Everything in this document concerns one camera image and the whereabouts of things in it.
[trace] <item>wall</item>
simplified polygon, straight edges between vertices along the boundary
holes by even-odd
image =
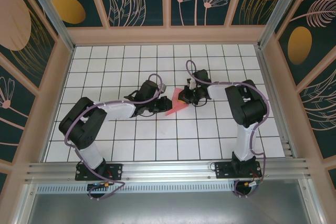
[[[51,0],[75,44],[256,42],[278,0]]]
[[[34,0],[0,0],[0,216],[43,149],[70,52]]]
[[[329,220],[336,218],[335,3],[295,0],[265,49],[292,139]]]

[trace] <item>red object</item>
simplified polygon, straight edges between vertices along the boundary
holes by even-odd
[[[175,113],[176,111],[179,111],[181,109],[184,109],[186,107],[189,106],[189,104],[186,104],[184,102],[181,102],[178,100],[179,97],[179,93],[182,91],[183,89],[179,89],[179,88],[175,88],[174,90],[174,94],[173,94],[173,98],[172,98],[172,102],[173,102],[173,108],[171,110],[168,110],[166,112],[166,115],[170,115],[172,113]]]

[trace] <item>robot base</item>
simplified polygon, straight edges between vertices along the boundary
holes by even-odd
[[[121,180],[122,164],[107,164],[104,168],[102,176],[113,180]],[[96,177],[92,174],[84,164],[76,166],[76,181],[102,181],[103,179]]]
[[[262,176],[260,163],[256,161],[255,156],[247,161],[240,161],[232,153],[231,161],[216,162],[214,164],[216,178],[253,178],[253,173],[259,177]]]

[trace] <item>white grid floor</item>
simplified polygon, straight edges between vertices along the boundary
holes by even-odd
[[[52,129],[45,161],[76,162],[63,143],[59,122],[81,98],[122,99],[137,90],[151,73],[158,73],[171,99],[175,87],[189,78],[185,63],[192,59],[212,81],[252,79],[266,97],[266,88],[253,45],[153,45],[76,47],[61,104]],[[165,116],[104,122],[96,138],[107,161],[175,161],[231,158],[237,125],[227,101],[208,101]],[[257,132],[256,152],[267,158],[284,157],[273,113]]]

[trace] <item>black mounting plate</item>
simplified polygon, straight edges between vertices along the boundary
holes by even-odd
[[[216,178],[253,178],[253,172],[259,177],[262,176],[260,163],[258,161],[254,161],[253,165],[246,167],[245,169],[240,169],[239,174],[236,174],[232,163],[229,162],[215,162],[214,171],[216,173]]]
[[[113,179],[113,180],[121,180],[122,175],[122,164],[106,164],[105,172],[103,177]],[[84,164],[78,164],[76,175],[76,181],[92,181],[92,180],[103,180],[101,178],[96,177],[92,174]]]

